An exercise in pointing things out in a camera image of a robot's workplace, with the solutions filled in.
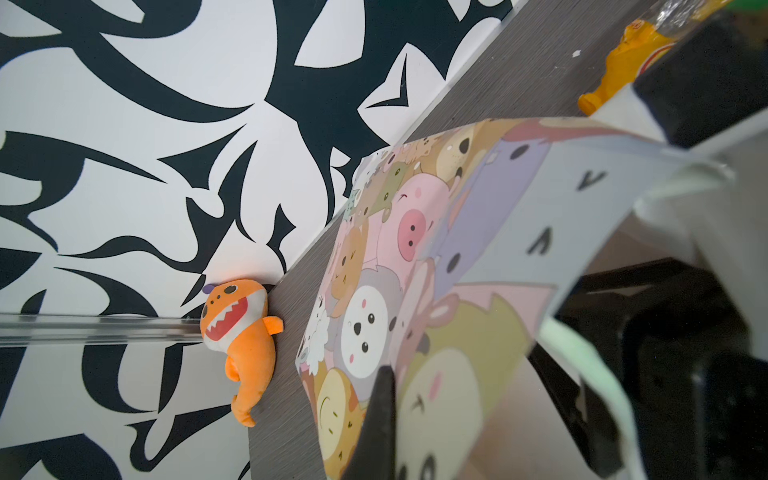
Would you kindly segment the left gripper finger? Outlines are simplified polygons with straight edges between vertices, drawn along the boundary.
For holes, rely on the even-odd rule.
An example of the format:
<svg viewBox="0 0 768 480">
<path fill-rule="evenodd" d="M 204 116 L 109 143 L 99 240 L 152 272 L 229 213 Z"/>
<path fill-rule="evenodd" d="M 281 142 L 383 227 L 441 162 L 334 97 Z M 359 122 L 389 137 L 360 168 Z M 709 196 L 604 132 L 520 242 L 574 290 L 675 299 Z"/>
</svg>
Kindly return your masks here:
<svg viewBox="0 0 768 480">
<path fill-rule="evenodd" d="M 396 379 L 389 365 L 379 368 L 367 415 L 343 480 L 392 480 L 396 477 Z"/>
</svg>

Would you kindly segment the patterned paper gift bag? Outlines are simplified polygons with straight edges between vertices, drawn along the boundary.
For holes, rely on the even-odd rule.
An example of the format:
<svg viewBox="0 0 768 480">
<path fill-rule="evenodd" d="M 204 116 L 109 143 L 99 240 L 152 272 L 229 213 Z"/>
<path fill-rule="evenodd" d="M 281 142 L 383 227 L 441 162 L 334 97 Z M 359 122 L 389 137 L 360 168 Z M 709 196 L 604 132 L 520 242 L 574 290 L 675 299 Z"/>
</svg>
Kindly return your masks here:
<svg viewBox="0 0 768 480">
<path fill-rule="evenodd" d="M 467 165 L 412 145 L 365 161 L 296 366 L 324 474 L 342 479 L 380 367 L 396 379 L 394 479 L 456 479 L 520 366 L 584 276 L 666 254 L 627 223 L 706 160 L 591 118 L 489 119 Z"/>
</svg>

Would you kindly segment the yellow snack packet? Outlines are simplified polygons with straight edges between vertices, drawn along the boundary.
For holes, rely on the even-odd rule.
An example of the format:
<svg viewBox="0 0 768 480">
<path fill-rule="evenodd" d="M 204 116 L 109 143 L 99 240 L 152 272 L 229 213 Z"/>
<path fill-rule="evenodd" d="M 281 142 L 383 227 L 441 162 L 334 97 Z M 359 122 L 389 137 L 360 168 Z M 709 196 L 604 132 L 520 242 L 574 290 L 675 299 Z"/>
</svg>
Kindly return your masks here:
<svg viewBox="0 0 768 480">
<path fill-rule="evenodd" d="M 669 52 L 694 27 L 729 4 L 728 0 L 665 0 L 655 2 L 625 29 L 606 57 L 598 88 L 581 95 L 578 107 L 591 116 L 624 86 L 634 82 Z"/>
</svg>

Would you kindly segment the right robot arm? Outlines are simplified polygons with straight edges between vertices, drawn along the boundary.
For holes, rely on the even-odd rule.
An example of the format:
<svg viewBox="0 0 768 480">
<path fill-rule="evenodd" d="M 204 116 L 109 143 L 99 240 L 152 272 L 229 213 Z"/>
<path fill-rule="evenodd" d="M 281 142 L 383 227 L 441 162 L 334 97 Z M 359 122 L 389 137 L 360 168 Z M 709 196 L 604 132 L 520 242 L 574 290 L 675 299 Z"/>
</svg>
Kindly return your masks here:
<svg viewBox="0 0 768 480">
<path fill-rule="evenodd" d="M 597 118 L 703 156 L 627 229 L 662 260 L 582 277 L 528 359 L 607 478 L 767 475 L 767 5 L 735 1 Z"/>
</svg>

